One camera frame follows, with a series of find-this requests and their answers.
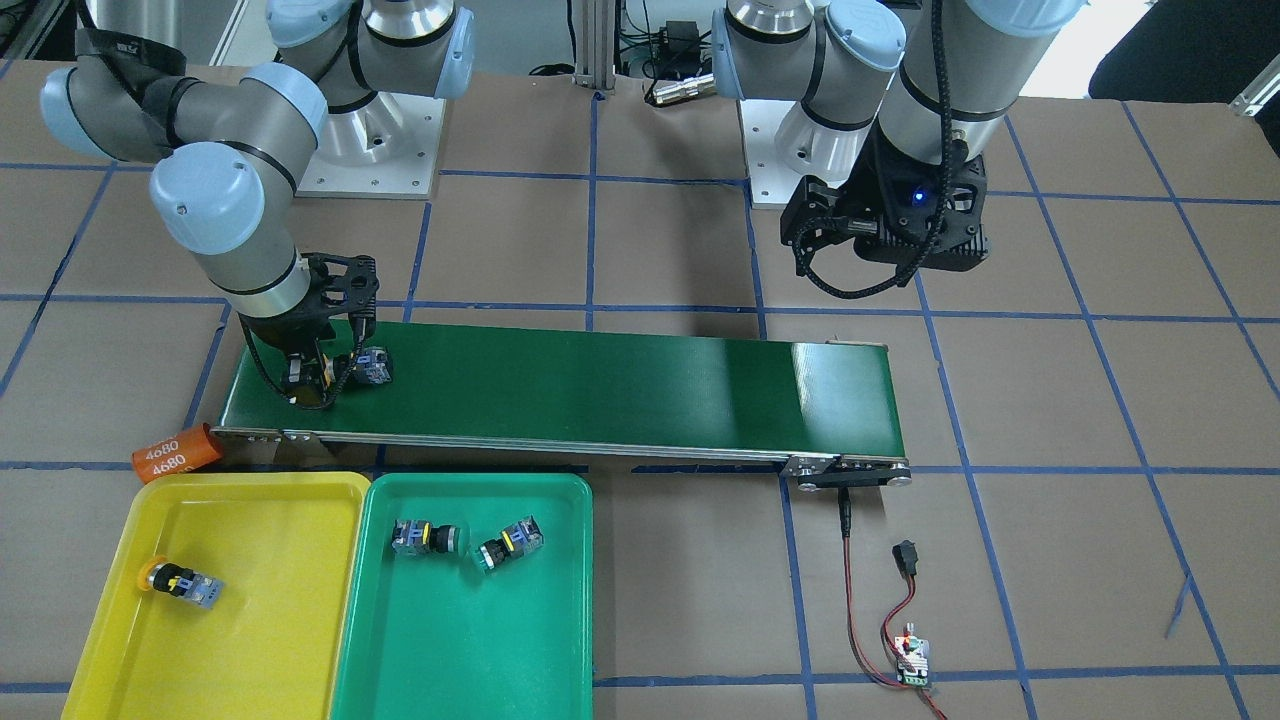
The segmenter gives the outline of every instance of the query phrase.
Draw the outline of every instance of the plastic bin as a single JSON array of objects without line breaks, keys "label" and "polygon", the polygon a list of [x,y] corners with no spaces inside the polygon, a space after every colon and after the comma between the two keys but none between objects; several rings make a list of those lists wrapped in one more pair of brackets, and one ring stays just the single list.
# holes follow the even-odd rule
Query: plastic bin
[{"label": "plastic bin", "polygon": [[[485,575],[470,551],[534,515],[544,544]],[[466,525],[398,556],[398,519]],[[399,474],[365,500],[334,720],[591,716],[591,492],[566,474]]]},{"label": "plastic bin", "polygon": [[[172,475],[142,488],[63,717],[328,717],[367,488],[353,473]],[[225,582],[215,605],[140,589],[155,555]]]}]

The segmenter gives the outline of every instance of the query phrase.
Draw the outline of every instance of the light blue joint cap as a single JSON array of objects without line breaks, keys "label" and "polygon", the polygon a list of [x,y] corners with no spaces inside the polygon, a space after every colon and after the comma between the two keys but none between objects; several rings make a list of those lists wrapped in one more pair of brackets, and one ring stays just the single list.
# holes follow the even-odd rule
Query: light blue joint cap
[{"label": "light blue joint cap", "polygon": [[241,82],[246,79],[256,79],[288,100],[307,119],[316,136],[316,147],[320,146],[320,128],[329,117],[329,102],[311,78],[284,63],[262,63],[250,68]]},{"label": "light blue joint cap", "polygon": [[193,142],[151,170],[151,202],[179,245],[198,255],[221,255],[253,234],[266,197],[262,178],[239,152]]},{"label": "light blue joint cap", "polygon": [[45,127],[67,147],[93,158],[111,159],[93,142],[93,138],[84,132],[84,126],[79,124],[76,110],[72,109],[72,94],[68,87],[72,70],[74,68],[59,68],[45,79],[45,87],[40,90],[40,115],[45,118]]},{"label": "light blue joint cap", "polygon": [[735,100],[745,100],[742,83],[733,67],[733,49],[728,44],[728,23],[724,9],[712,13],[712,73],[716,76],[716,94]]},{"label": "light blue joint cap", "polygon": [[324,35],[355,0],[270,0],[266,27],[276,47],[297,47]]},{"label": "light blue joint cap", "polygon": [[440,81],[435,83],[435,97],[454,100],[462,97],[471,85],[471,67],[476,60],[475,15],[466,8],[453,10],[453,32],[440,68]]},{"label": "light blue joint cap", "polygon": [[876,0],[832,0],[827,27],[836,42],[877,70],[891,73],[902,61],[906,28],[893,10]]},{"label": "light blue joint cap", "polygon": [[982,22],[1014,37],[1044,37],[1062,29],[1085,0],[965,0]]}]

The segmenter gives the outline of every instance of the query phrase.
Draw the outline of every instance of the white mounting plate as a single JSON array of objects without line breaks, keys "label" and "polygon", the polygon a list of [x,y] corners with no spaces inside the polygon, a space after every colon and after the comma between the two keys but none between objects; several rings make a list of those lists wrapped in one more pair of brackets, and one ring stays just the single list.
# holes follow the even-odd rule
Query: white mounting plate
[{"label": "white mounting plate", "polygon": [[440,136],[444,135],[444,100],[393,94],[412,131],[412,142],[397,155],[371,165],[334,165],[311,159],[298,183],[298,197],[379,197],[430,200],[435,186]]},{"label": "white mounting plate", "polygon": [[751,177],[751,206],[762,210],[781,210],[787,206],[791,193],[804,176],[782,161],[773,145],[782,118],[795,105],[794,100],[742,100],[739,118],[742,120],[742,150],[746,152],[746,170]]}]

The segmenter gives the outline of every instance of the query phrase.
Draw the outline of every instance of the orange cylinder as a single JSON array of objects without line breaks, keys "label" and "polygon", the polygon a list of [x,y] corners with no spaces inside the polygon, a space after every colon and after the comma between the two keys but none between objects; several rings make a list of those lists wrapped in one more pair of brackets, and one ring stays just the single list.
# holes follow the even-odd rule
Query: orange cylinder
[{"label": "orange cylinder", "polygon": [[209,430],[209,423],[187,428],[150,447],[133,452],[133,471],[142,484],[156,478],[186,473],[220,460],[223,445]]}]

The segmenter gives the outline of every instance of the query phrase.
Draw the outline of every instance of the green tray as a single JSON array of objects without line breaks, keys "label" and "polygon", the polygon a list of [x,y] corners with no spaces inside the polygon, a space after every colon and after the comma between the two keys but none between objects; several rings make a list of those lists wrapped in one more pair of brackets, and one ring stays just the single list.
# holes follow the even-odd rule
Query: green tray
[{"label": "green tray", "polygon": [[[349,332],[338,327],[338,337]],[[785,461],[904,461],[888,354],[815,345],[379,323],[396,382],[324,413],[283,402],[242,357],[223,434]],[[279,354],[264,352],[270,372]]]},{"label": "green tray", "polygon": [[[470,551],[534,515],[536,552]],[[397,556],[397,519],[466,524],[462,555]],[[591,717],[591,491],[566,474],[392,474],[365,498],[333,720]]]}]

